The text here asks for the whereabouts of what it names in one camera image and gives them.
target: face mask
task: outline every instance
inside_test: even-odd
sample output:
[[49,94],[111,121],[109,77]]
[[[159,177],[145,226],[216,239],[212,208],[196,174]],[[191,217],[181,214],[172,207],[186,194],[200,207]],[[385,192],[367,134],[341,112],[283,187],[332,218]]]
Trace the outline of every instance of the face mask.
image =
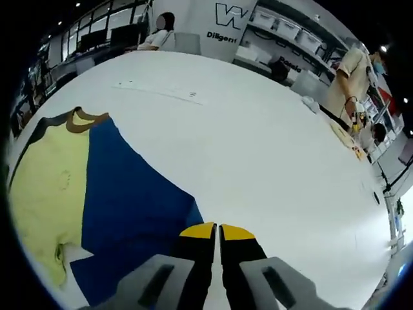
[[373,68],[374,68],[374,72],[376,74],[383,75],[384,73],[386,73],[385,68],[383,67],[383,65],[379,61],[373,62]]

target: white tabletop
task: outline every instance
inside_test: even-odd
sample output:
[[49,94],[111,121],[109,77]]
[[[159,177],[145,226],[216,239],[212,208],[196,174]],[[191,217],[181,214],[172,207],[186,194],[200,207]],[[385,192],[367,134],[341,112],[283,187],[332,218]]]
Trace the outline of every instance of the white tabletop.
[[[178,98],[188,92],[197,103]],[[12,146],[10,169],[41,117],[78,105],[109,112],[136,152],[195,197],[204,221],[248,229],[268,257],[313,280],[322,299],[361,309],[373,293],[390,258],[380,188],[368,162],[297,94],[215,59],[132,52],[53,95]],[[216,260],[205,309],[229,309]],[[84,302],[65,294],[71,307]]]

